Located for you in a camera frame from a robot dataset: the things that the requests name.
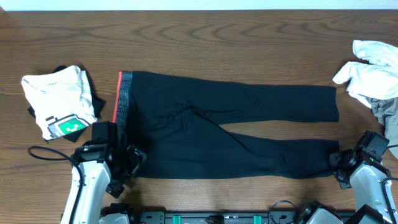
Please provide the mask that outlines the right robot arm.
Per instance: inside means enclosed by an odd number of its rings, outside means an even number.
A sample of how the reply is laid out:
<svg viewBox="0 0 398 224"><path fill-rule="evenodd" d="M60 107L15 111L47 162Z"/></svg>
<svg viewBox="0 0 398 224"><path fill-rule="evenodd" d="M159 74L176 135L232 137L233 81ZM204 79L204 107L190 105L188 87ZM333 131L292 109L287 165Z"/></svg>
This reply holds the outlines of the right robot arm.
<svg viewBox="0 0 398 224"><path fill-rule="evenodd" d="M397 223L391 192L395 178L375 153L363 149L337 152L330 156L330 164L340 187L353 189L355 212L344 221L336 211L313 202L296 215L294 223Z"/></svg>

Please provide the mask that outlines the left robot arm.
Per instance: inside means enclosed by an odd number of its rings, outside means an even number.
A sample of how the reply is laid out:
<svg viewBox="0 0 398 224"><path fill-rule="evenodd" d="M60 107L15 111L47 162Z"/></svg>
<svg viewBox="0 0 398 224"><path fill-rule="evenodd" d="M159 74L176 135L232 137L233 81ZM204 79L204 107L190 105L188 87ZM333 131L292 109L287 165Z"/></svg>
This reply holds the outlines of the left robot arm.
<svg viewBox="0 0 398 224"><path fill-rule="evenodd" d="M133 145L126 149L110 143L76 148L72 185L60 223L132 223L126 204L114 203L102 212L103 199L105 194L118 198L146 159L147 155Z"/></svg>

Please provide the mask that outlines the black leggings red waistband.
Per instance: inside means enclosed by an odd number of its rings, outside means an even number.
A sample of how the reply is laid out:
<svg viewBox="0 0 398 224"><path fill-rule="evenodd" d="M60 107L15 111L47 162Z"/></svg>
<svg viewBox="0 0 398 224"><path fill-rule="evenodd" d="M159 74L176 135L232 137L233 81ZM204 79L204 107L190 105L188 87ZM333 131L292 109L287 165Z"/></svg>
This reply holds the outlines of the black leggings red waistband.
<svg viewBox="0 0 398 224"><path fill-rule="evenodd" d="M326 177L337 141L256 138L223 126L338 120L330 86L247 85L138 71L119 74L114 110L120 140L147 155L139 176L153 179Z"/></svg>

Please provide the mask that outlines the white garment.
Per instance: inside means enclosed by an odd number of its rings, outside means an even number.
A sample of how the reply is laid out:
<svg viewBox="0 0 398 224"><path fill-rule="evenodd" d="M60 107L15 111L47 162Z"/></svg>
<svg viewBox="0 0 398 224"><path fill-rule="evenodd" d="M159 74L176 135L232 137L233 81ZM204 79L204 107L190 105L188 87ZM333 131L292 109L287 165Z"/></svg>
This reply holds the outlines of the white garment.
<svg viewBox="0 0 398 224"><path fill-rule="evenodd" d="M374 40L354 40L353 53L366 63L347 62L333 82L348 82L346 91L371 107L368 98L389 100L397 97L397 47Z"/></svg>

